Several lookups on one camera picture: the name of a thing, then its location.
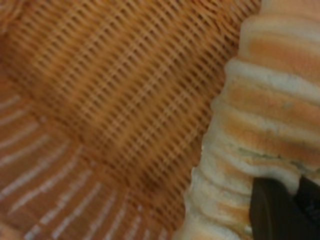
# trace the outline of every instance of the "bread roll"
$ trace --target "bread roll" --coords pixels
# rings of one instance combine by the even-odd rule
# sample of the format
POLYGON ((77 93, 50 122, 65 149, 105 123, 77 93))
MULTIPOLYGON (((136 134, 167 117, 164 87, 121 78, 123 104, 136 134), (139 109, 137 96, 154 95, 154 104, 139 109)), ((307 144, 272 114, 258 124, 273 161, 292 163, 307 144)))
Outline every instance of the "bread roll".
POLYGON ((250 240, 254 177, 320 183, 320 1, 262 0, 225 66, 174 240, 250 240))

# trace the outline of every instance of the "wicker basket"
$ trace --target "wicker basket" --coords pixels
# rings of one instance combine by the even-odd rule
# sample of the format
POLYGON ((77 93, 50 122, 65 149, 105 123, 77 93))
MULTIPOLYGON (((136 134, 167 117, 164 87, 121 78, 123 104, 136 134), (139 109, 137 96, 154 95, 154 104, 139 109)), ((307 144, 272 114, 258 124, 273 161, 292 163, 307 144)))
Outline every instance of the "wicker basket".
POLYGON ((170 239, 224 64, 259 5, 0 1, 5 221, 28 240, 170 239))

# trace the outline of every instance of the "black object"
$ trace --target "black object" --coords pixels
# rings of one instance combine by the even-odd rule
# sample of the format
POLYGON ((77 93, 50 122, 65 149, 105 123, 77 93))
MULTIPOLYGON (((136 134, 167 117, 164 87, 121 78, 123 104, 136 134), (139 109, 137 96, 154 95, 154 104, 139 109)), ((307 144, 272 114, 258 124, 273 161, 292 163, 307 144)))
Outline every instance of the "black object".
POLYGON ((292 197, 282 183, 255 178, 249 217, 254 240, 320 240, 320 187, 302 177, 292 197))

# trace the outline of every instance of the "brown wicker surface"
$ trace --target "brown wicker surface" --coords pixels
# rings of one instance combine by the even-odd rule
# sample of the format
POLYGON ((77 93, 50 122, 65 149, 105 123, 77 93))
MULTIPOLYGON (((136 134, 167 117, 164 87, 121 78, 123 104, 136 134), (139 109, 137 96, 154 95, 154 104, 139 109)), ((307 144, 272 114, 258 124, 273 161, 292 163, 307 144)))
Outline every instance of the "brown wicker surface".
POLYGON ((2 213, 34 239, 169 239, 260 1, 2 2, 2 213))

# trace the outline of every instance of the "bread loaf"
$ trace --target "bread loaf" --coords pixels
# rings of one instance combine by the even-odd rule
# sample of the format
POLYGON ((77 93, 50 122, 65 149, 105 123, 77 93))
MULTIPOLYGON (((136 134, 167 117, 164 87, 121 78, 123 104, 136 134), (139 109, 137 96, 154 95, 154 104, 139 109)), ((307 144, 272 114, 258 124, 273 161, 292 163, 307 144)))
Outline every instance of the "bread loaf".
POLYGON ((174 240, 249 240, 254 177, 320 179, 320 1, 262 0, 225 66, 174 240))

